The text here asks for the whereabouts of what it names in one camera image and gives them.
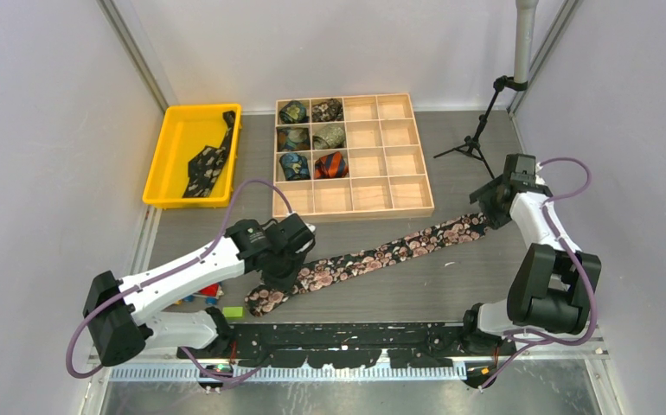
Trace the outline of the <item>pink floral black tie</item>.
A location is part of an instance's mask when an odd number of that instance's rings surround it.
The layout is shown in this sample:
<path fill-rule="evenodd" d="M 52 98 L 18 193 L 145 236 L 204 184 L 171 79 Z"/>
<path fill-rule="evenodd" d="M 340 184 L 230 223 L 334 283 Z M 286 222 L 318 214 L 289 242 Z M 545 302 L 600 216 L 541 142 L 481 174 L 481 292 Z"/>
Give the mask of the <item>pink floral black tie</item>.
<path fill-rule="evenodd" d="M 260 284 L 244 298 L 252 316 L 264 316 L 291 297 L 320 291 L 372 271 L 423 257 L 449 246 L 481 239 L 491 229 L 485 214 L 465 214 L 410 233 L 376 248 L 302 264 L 288 290 Z"/>

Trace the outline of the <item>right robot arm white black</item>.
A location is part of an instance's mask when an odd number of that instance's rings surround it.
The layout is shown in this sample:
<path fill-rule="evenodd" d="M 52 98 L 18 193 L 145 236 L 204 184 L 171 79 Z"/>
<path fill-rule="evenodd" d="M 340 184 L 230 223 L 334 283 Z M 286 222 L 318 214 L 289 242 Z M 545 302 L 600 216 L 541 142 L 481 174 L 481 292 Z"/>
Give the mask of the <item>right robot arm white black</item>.
<path fill-rule="evenodd" d="M 534 156 L 509 154 L 503 173 L 470 195 L 490 228 L 516 223 L 527 247 L 506 298 L 465 312 L 459 339 L 470 354 L 519 334 L 539 344 L 580 345 L 596 329 L 601 261 L 561 225 L 554 210 L 560 198 L 539 177 L 541 166 Z"/>

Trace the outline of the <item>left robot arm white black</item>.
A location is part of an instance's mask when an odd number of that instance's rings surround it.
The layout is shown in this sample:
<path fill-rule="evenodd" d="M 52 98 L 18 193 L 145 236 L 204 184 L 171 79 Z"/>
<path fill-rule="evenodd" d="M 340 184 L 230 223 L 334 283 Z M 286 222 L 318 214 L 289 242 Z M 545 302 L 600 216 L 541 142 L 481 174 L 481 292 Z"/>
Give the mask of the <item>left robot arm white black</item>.
<path fill-rule="evenodd" d="M 271 288 L 290 290 L 316 244 L 315 233 L 316 228 L 298 214 L 264 224 L 240 220 L 218 239 L 165 265 L 123 278 L 109 271 L 98 275 L 83 314 L 100 363 L 114 367 L 152 348 L 224 356 L 234 332 L 219 309 L 173 313 L 168 307 L 210 285 L 252 272 Z"/>

